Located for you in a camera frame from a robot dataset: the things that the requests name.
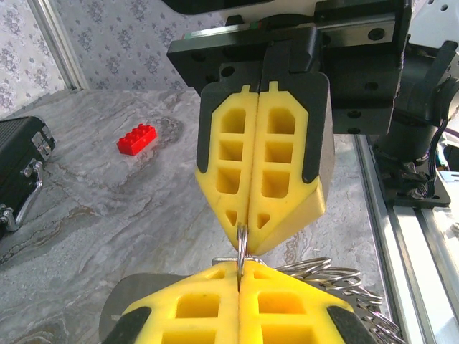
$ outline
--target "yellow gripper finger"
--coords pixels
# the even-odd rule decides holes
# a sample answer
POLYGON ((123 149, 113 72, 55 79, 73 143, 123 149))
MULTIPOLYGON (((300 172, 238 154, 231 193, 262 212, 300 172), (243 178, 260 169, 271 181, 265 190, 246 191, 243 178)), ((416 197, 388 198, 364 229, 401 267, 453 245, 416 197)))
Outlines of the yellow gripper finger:
POLYGON ((235 271, 221 263, 134 302, 103 344, 374 343, 343 300, 256 262, 238 293, 235 271))
POLYGON ((208 114, 210 133, 199 124, 209 145, 196 178, 234 247, 238 223, 248 225, 248 253, 264 254, 325 212, 334 160, 326 105, 313 114, 276 81, 267 92, 245 85, 208 114))

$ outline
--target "floral wallpaper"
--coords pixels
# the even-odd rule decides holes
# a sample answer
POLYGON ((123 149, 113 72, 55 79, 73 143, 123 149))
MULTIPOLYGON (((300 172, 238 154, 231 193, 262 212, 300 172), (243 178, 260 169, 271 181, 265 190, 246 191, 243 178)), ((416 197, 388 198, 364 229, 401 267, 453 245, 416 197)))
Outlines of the floral wallpaper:
POLYGON ((0 0, 0 118, 64 88, 27 0, 0 0))
POLYGON ((81 69, 96 89, 186 87, 166 56, 171 40, 224 24, 218 14, 182 16, 160 0, 54 0, 54 4, 81 69))

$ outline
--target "cable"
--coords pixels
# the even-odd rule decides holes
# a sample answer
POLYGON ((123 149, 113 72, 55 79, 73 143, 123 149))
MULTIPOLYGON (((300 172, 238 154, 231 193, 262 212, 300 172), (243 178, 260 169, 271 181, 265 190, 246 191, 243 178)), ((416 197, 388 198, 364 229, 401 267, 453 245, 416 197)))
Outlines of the cable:
POLYGON ((437 180, 437 166, 435 164, 435 156, 437 152, 437 145, 440 142, 443 132, 448 125, 447 119, 442 119, 440 127, 438 127, 429 146, 429 158, 427 159, 427 168, 429 172, 429 179, 427 183, 421 185, 417 190, 424 199, 431 199, 435 195, 435 181, 437 180))

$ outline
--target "metal bracket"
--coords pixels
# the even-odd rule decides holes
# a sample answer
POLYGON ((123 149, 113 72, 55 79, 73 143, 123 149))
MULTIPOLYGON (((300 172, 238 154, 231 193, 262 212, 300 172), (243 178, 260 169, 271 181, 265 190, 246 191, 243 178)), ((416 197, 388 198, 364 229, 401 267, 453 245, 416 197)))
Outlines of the metal bracket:
MULTIPOLYGON (((45 135, 48 136, 48 133, 50 134, 49 129, 45 131, 45 135)), ((35 133, 34 137, 32 138, 32 143, 34 144, 35 148, 38 150, 42 158, 46 161, 49 159, 49 156, 51 155, 51 147, 49 146, 49 143, 43 138, 43 135, 37 131, 35 133)))
POLYGON ((27 197, 26 201, 17 213, 16 218, 14 218, 14 210, 12 208, 9 208, 5 204, 0 204, 0 224, 6 225, 7 231, 17 231, 19 227, 21 227, 30 206, 33 204, 39 191, 42 189, 43 163, 32 159, 27 167, 22 171, 22 174, 27 178, 35 176, 35 189, 30 193, 29 197, 27 197))

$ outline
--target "gray marble surface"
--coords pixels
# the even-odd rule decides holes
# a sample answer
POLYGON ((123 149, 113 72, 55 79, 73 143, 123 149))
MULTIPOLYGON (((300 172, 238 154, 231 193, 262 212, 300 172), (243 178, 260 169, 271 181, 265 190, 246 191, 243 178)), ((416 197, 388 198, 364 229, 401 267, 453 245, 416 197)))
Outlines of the gray marble surface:
MULTIPOLYGON (((191 91, 83 91, 27 113, 45 119, 57 149, 25 225, 0 241, 0 343, 97 343, 123 277, 194 274, 235 254, 194 180, 198 110, 191 91), (158 140, 121 155, 116 141, 139 123, 155 125, 158 140)), ((351 138, 335 140, 326 215, 263 259, 329 256, 382 293, 351 138)))

